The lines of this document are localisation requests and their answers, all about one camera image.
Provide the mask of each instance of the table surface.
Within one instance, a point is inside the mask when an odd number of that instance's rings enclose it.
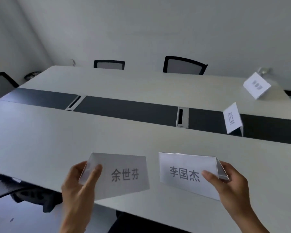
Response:
[[[291,119],[291,101],[270,82],[259,100],[243,79],[53,66],[22,87]],[[291,232],[291,144],[0,101],[0,173],[60,191],[91,152],[147,157],[150,189],[96,203],[190,232],[239,232],[219,201],[159,182],[159,152],[217,156],[250,187],[271,232]]]

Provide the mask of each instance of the name card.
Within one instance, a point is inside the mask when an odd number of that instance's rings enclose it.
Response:
[[[219,160],[214,156],[177,153],[159,153],[159,180],[169,186],[220,200],[216,189],[203,176],[206,170],[217,177],[229,180]]]
[[[244,82],[244,88],[255,98],[263,95],[271,85],[265,81],[258,73],[254,73]]]
[[[145,156],[92,153],[79,179],[85,184],[92,170],[102,165],[95,187],[95,200],[139,192],[150,188]]]
[[[236,102],[223,111],[225,127],[227,133],[231,133],[237,128],[241,128],[241,136],[244,136],[244,126],[241,121],[241,115],[238,112]]]

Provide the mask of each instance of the black table strip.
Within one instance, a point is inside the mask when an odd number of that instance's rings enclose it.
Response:
[[[64,110],[77,96],[17,88],[0,100]],[[170,105],[87,96],[74,111],[175,126],[178,108]],[[241,119],[244,124],[244,137],[291,144],[291,120],[247,114],[241,114]],[[226,134],[223,112],[189,108],[189,129]],[[230,135],[241,136],[241,131],[236,129]]]

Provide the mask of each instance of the person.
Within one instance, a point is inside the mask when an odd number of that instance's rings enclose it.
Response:
[[[232,165],[220,161],[230,181],[222,181],[214,174],[203,171],[204,178],[219,193],[222,205],[243,233],[269,233],[254,213],[249,198],[247,179]],[[64,218],[60,233],[83,233],[90,221],[95,199],[95,185],[102,166],[97,165],[84,185],[78,180],[86,161],[74,165],[62,185]]]

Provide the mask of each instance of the white floor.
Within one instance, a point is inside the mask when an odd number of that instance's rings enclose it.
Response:
[[[28,202],[16,203],[11,196],[0,199],[0,233],[52,233],[58,232],[62,218],[62,205],[52,212],[43,213],[42,206]],[[106,233],[116,220],[114,209],[95,205],[86,233]]]

